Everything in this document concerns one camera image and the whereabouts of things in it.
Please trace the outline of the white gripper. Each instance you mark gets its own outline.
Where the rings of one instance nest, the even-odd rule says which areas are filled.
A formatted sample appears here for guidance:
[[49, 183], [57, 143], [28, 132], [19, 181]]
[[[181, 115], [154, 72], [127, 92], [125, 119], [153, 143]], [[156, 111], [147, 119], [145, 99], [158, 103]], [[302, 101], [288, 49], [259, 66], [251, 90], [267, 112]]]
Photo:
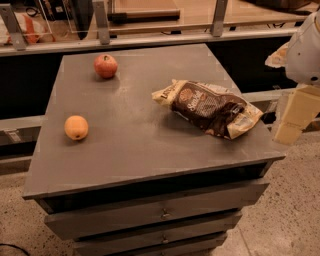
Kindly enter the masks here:
[[289, 43], [267, 57], [265, 65], [285, 67], [286, 76], [299, 83], [288, 95], [274, 135], [275, 142], [292, 145], [320, 113], [320, 11], [310, 14]]

